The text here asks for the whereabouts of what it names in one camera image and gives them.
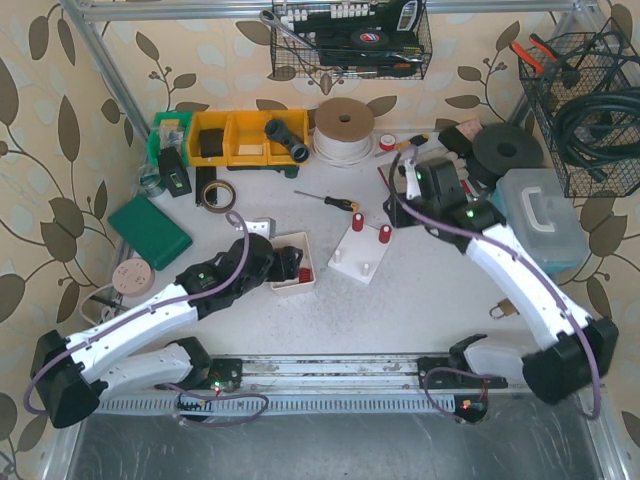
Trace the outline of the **white spring tray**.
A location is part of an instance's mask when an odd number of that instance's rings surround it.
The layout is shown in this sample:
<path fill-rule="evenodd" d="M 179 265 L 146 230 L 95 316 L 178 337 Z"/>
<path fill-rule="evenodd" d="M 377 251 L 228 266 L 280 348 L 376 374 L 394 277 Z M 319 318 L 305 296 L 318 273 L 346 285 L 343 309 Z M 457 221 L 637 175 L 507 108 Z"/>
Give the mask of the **white spring tray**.
<path fill-rule="evenodd" d="M 314 289 L 315 284 L 315 270 L 307 234 L 305 232 L 297 232 L 280 235 L 274 237 L 271 240 L 271 243 L 276 248 L 297 247 L 299 249 L 302 249 L 303 258 L 300 269 L 309 268 L 313 272 L 312 282 L 301 284 L 298 282 L 298 278 L 294 280 L 286 280 L 284 282 L 275 282 L 270 284 L 272 292 L 280 297 L 287 297 L 311 292 Z"/>

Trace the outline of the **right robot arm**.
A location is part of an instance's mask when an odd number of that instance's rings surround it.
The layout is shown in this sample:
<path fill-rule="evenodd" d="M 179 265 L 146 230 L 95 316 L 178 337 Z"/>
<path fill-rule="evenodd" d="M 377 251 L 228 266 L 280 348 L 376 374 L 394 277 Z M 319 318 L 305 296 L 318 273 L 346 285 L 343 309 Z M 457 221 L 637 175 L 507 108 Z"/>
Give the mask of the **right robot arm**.
<path fill-rule="evenodd" d="M 381 174 L 389 190 L 383 205 L 404 226 L 421 225 L 484 270 L 514 305 L 532 339 L 500 341 L 475 334 L 461 342 L 462 362 L 452 375 L 523 383 L 541 401 L 556 405 L 584 388 L 593 394 L 592 417 L 601 409 L 602 378 L 619 336 L 607 316 L 596 318 L 567 296 L 520 244 L 488 200 L 469 201 L 446 158 L 432 164 L 405 160 L 406 190 L 399 192 L 400 157 Z"/>

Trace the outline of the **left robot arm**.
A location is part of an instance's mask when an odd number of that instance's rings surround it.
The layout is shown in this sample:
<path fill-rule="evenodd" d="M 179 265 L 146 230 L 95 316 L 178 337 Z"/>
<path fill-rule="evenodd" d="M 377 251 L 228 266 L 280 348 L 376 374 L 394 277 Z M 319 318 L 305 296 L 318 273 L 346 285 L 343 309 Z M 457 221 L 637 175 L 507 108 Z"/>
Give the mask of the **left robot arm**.
<path fill-rule="evenodd" d="M 145 303 L 108 322 L 67 337 L 57 330 L 43 334 L 27 391 L 38 394 L 43 415 L 63 429 L 127 390 L 165 383 L 193 388 L 209 360 L 198 340 L 176 340 L 149 354 L 141 348 L 231 307 L 264 283 L 296 279 L 303 257 L 302 249 L 275 247 L 255 233 L 238 239 L 228 251 L 188 267 Z"/>

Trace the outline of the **black orange screwdriver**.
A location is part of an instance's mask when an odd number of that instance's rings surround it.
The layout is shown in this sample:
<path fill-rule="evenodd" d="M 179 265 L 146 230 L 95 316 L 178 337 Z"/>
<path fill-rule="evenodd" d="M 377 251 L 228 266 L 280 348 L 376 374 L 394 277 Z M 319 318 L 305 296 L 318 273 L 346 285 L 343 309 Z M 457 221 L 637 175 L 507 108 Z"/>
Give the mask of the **black orange screwdriver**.
<path fill-rule="evenodd" d="M 325 205 L 338 208 L 342 211 L 352 212 L 352 213 L 357 213 L 359 211 L 359 204 L 348 199 L 339 199 L 339 198 L 334 198 L 330 196 L 321 197 L 318 195 L 314 195 L 314 194 L 310 194 L 310 193 L 306 193 L 298 190 L 295 190 L 294 193 L 305 196 L 305 197 L 321 200 Z"/>

